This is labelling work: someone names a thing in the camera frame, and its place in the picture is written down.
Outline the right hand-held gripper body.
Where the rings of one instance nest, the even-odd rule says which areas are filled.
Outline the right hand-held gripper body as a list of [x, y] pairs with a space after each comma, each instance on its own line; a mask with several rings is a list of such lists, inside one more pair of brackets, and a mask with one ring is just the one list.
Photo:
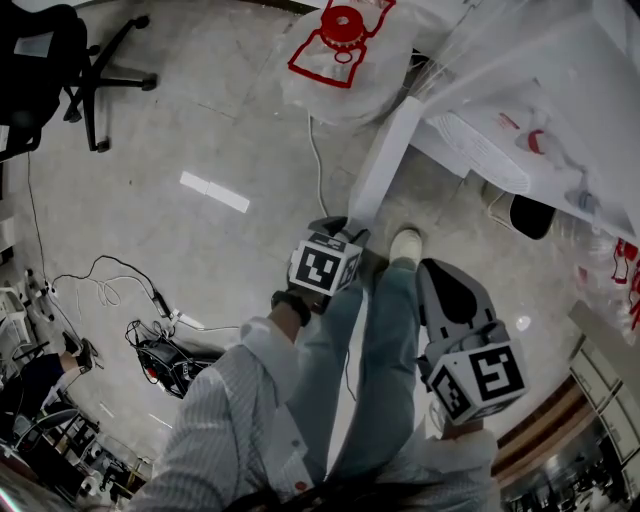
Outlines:
[[417, 365], [453, 425], [495, 415], [530, 389], [522, 344], [501, 321], [455, 341], [428, 344]]

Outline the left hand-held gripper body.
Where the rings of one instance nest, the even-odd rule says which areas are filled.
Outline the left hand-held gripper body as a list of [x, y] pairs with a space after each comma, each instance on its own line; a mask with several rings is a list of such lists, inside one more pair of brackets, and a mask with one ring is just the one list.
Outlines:
[[331, 298], [356, 278], [362, 253], [362, 247], [344, 238], [311, 231], [291, 255], [288, 281], [321, 294], [312, 311], [322, 314]]

